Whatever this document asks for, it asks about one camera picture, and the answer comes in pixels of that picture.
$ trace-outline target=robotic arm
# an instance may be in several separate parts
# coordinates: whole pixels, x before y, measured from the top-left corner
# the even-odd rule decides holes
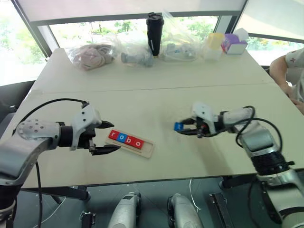
[[[71,126],[38,119],[19,123],[13,136],[0,145],[0,228],[11,221],[15,198],[43,151],[59,146],[70,147],[72,151],[88,149],[92,155],[114,152],[120,146],[96,147],[93,143],[95,128],[113,126],[102,121],[99,112],[88,103],[75,115]]]
[[[204,103],[196,102],[192,107],[192,117],[180,125],[196,125],[195,129],[178,132],[196,135],[198,138],[213,137],[221,132],[237,134],[237,141],[251,159],[260,182],[262,196],[270,218],[283,228],[304,227],[304,185],[295,170],[289,166],[281,154],[271,133],[254,118],[255,110],[248,106],[231,112],[213,114]]]

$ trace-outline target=metal bracket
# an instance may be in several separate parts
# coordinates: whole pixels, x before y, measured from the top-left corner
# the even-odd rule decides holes
[[[95,224],[96,214],[91,212],[82,212],[80,215],[81,228],[91,228]]]
[[[227,199],[221,193],[210,194],[212,204],[215,206],[223,228],[233,228],[233,223],[226,207]]]

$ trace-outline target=white table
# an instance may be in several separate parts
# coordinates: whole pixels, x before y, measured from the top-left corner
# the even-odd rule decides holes
[[[119,59],[91,71],[75,68],[63,49],[57,49],[32,87],[37,94],[120,91],[199,86],[272,83],[273,80],[245,51],[223,55],[220,61],[168,63],[155,59],[151,68],[129,67]]]
[[[259,117],[272,121],[281,130],[286,159],[295,161],[294,168],[304,167],[303,116],[274,83],[141,91],[33,93],[20,106],[4,139],[10,136],[14,126],[28,111],[45,101],[61,97],[90,101],[100,111],[102,119],[114,123],[117,129],[153,141],[155,148],[150,159],[122,149],[100,156],[91,156],[86,150],[71,152],[68,148],[44,152],[38,160],[44,187],[254,173],[245,151],[235,144],[235,135],[223,133],[211,139],[197,139],[173,131],[175,121],[190,116],[194,101],[209,104],[215,113],[253,105]],[[78,103],[58,102],[38,110],[32,117],[68,124],[79,109]],[[97,129],[95,143],[104,144],[109,132],[109,129]],[[37,177],[33,170],[23,187],[36,186]]]

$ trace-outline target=shirt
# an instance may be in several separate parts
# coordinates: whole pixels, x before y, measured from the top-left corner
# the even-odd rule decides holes
[[[287,53],[287,81],[292,82],[293,98],[304,102],[304,48]]]

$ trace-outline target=blue block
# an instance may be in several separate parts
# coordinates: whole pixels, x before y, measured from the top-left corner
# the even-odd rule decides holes
[[[179,122],[174,123],[174,130],[175,131],[180,131],[180,130],[183,130],[183,129],[184,129],[184,125],[182,123],[179,123]]]
[[[118,137],[117,137],[117,141],[124,143],[125,140],[127,139],[128,135],[127,134],[123,134],[123,133],[119,133]]]

